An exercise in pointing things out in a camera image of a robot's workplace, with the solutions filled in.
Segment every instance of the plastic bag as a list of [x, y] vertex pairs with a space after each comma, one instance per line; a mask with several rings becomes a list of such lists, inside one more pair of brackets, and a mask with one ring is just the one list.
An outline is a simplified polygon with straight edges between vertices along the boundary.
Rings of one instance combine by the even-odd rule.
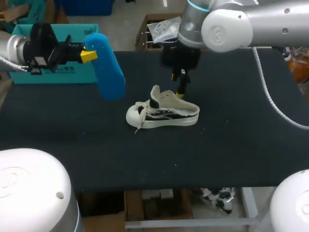
[[182, 19], [180, 17], [176, 17], [159, 23], [147, 24], [153, 38], [153, 42], [159, 43], [176, 38], [181, 21]]

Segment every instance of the table surface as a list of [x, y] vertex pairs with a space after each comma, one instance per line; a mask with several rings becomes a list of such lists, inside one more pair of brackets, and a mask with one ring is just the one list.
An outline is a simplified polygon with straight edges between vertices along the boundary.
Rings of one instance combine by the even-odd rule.
[[[258, 50], [269, 92], [291, 119], [309, 108], [281, 55]], [[59, 159], [76, 190], [276, 186], [309, 168], [309, 131], [271, 107], [253, 53], [206, 52], [185, 100], [200, 107], [190, 127], [140, 130], [126, 111], [153, 85], [177, 88], [160, 52], [116, 52], [127, 95], [105, 102], [96, 85], [13, 85], [0, 111], [0, 150], [35, 148]]]

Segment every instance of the shoe sole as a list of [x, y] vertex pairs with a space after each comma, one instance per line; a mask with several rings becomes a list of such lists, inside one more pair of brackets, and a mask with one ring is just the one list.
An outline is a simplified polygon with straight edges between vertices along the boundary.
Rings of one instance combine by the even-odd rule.
[[[170, 119], [170, 120], [158, 120], [158, 121], [144, 121], [141, 128], [151, 129], [156, 127], [163, 126], [192, 126], [196, 124], [198, 120], [198, 115], [189, 118], [179, 118], [179, 119]], [[138, 108], [136, 106], [131, 106], [126, 113], [126, 121], [133, 127], [138, 127], [140, 125], [140, 115]]]

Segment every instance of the orange object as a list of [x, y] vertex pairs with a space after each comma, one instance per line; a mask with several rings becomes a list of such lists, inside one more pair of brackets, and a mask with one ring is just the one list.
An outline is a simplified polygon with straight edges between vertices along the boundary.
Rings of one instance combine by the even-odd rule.
[[289, 60], [288, 65], [297, 83], [302, 83], [309, 78], [308, 57], [294, 57]]

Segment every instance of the blue plastic crate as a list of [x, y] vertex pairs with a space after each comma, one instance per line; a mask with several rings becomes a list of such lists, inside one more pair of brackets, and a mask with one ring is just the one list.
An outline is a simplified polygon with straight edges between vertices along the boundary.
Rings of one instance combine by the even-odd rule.
[[69, 16], [101, 16], [112, 14], [113, 0], [62, 0], [61, 5]]
[[[13, 35], [29, 36], [32, 25], [17, 25]], [[84, 38], [93, 33], [100, 33], [97, 24], [52, 24], [52, 28], [59, 42], [65, 41], [68, 35], [72, 43], [82, 43]], [[11, 72], [15, 84], [63, 84], [63, 83], [95, 83], [96, 76], [91, 62], [80, 64], [67, 62], [59, 65], [57, 71], [41, 69], [41, 73]]]

